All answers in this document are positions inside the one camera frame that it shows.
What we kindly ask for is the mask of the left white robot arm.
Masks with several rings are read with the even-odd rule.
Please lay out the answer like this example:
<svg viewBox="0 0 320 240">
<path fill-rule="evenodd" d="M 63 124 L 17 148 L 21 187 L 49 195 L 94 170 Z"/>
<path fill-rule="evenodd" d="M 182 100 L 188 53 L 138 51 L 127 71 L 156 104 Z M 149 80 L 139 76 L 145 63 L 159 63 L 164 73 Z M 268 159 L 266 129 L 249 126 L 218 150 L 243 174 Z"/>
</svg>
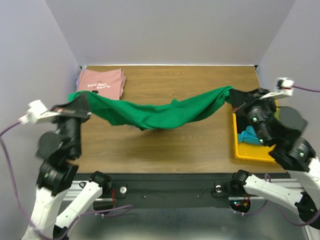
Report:
<svg viewBox="0 0 320 240">
<path fill-rule="evenodd" d="M 45 132 L 38 140 L 36 156 L 43 160 L 36 180 L 36 197 L 30 224 L 24 240 L 66 240 L 68 231 L 98 197 L 111 193 L 111 178 L 99 171 L 91 174 L 88 182 L 72 203 L 59 214 L 60 206 L 78 171 L 71 161 L 82 155 L 81 125 L 92 113 L 87 93 L 80 93 L 68 103 L 48 109 L 41 100 L 28 105 L 21 124 L 53 123 L 55 131 Z"/>
</svg>

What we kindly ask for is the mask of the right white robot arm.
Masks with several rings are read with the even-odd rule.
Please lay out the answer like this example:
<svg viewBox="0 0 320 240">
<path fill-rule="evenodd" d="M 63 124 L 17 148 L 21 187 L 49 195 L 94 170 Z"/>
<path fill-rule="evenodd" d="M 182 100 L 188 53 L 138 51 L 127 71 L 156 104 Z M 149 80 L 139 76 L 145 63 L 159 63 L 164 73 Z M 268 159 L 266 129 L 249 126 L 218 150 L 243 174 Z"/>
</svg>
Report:
<svg viewBox="0 0 320 240">
<path fill-rule="evenodd" d="M 276 94 L 266 89 L 230 90 L 234 113 L 246 117 L 260 143 L 272 147 L 268 153 L 303 191 L 293 191 L 256 175 L 239 170 L 230 181 L 235 195 L 263 197 L 292 211 L 303 221 L 301 226 L 320 228 L 320 160 L 309 142 L 302 138 L 308 122 L 293 107 L 277 106 Z"/>
</svg>

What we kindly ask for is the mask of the green t-shirt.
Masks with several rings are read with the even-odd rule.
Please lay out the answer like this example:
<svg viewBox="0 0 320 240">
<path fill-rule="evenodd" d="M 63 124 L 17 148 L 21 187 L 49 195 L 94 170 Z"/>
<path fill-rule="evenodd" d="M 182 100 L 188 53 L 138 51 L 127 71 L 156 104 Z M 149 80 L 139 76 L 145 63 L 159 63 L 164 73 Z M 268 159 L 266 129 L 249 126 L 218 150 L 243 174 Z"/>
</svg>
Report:
<svg viewBox="0 0 320 240">
<path fill-rule="evenodd" d="M 231 104 L 232 89 L 232 86 L 224 86 L 185 100 L 173 99 L 164 105 L 113 100 L 89 91 L 74 92 L 68 96 L 68 101 L 85 94 L 90 111 L 112 126 L 129 125 L 142 131 L 167 130 L 202 121 L 213 115 L 224 103 Z"/>
</svg>

